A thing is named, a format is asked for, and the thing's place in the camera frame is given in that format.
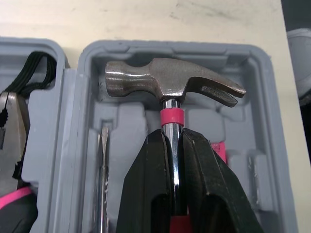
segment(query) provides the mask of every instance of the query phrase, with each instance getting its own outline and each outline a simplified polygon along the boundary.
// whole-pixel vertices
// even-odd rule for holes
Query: gray plastic case
[[[40,42],[51,48],[51,42]],[[103,125],[109,127],[107,210],[114,232],[124,177],[146,135],[160,128],[160,104],[144,92],[108,96],[104,68],[113,60],[142,66],[154,57],[199,64],[247,90],[235,108],[188,93],[182,105],[185,127],[211,142],[225,141],[228,165],[266,233],[298,231],[273,68],[262,50],[231,44],[98,41],[84,49],[74,70],[65,68],[60,48],[52,47],[57,59],[63,56],[55,86],[33,92],[29,100],[31,131],[22,177],[38,186],[39,216],[32,233],[95,229]],[[17,48],[8,51],[17,58]],[[14,56],[12,62],[19,61],[17,74],[24,60]]]

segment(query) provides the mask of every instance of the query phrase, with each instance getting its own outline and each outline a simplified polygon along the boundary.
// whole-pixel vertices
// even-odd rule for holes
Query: gray object
[[[287,39],[297,93],[299,98],[302,98],[311,89],[311,29],[300,28],[289,31]]]
[[[110,97],[104,67],[116,60],[144,66],[155,57],[196,63],[246,89],[232,109],[188,93],[183,108],[191,123],[185,122],[186,127],[211,140],[225,139],[228,165],[266,233],[298,232],[273,68],[262,50],[230,44],[98,41],[84,49],[75,70],[67,67],[61,48],[51,41],[0,37],[2,90],[34,50],[57,59],[57,77],[51,90],[32,92],[28,104],[31,127],[22,177],[38,188],[39,210],[31,233],[92,231],[104,125],[110,131],[107,215],[113,232],[124,177],[147,133],[161,127],[160,106],[145,92]],[[42,78],[44,68],[42,64],[35,78]]]
[[[132,67],[125,62],[108,62],[105,68],[106,88],[110,96],[124,97],[135,91],[153,94],[163,109],[180,108],[187,92],[195,92],[233,107],[236,99],[228,93],[243,97],[245,90],[233,81],[197,64],[170,58],[154,58],[144,67]],[[183,125],[162,126],[170,144],[170,175],[172,184],[172,215],[187,215],[185,182],[180,160],[179,137]]]
[[[240,98],[245,94],[238,84],[205,67],[169,58],[154,58],[144,67],[108,62],[105,78],[107,92],[114,97],[146,91],[160,102],[176,99],[183,103],[187,92],[196,92],[233,107],[237,101],[227,93]]]

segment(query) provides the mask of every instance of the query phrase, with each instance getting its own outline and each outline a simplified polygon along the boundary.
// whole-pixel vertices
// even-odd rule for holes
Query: chrome hammer shaft
[[[180,108],[179,101],[170,99],[163,101],[163,109]],[[180,148],[179,137],[183,126],[178,123],[163,125],[162,130],[168,139],[169,167],[172,188],[172,214],[176,216],[187,214],[186,191],[183,185],[184,166],[183,150]]]

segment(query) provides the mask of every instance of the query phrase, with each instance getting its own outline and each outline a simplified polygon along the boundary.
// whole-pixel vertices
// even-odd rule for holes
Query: pink band
[[[226,158],[226,155],[225,155],[225,143],[224,142],[219,142],[219,143],[212,143],[211,145],[212,145],[213,150],[227,164],[227,158]]]
[[[11,202],[14,202],[17,199],[20,199],[26,195],[31,194],[31,189],[29,187],[20,188],[13,193],[9,193],[8,195],[5,195],[4,197],[0,198],[0,209],[2,209],[7,204],[10,204]]]
[[[165,108],[160,112],[161,126],[177,123],[184,126],[184,110],[181,108]]]

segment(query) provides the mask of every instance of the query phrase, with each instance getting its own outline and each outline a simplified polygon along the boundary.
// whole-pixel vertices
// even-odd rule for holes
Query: metal tool
[[[21,184],[22,160],[30,121],[25,99],[16,93],[0,96],[0,197]]]
[[[153,94],[163,105],[162,130],[169,142],[169,168],[172,189],[172,215],[187,214],[184,186],[183,154],[178,144],[183,127],[183,103],[187,92],[210,97],[228,107],[237,104],[245,90],[238,84],[196,64],[169,58],[154,58],[144,67],[131,67],[124,62],[108,62],[105,68],[106,88],[114,97],[134,91]]]
[[[108,141],[108,127],[102,129],[102,146],[103,157],[100,170],[100,215],[99,215],[99,232],[108,233],[108,219],[107,219],[107,188],[108,188],[108,156],[106,153]]]

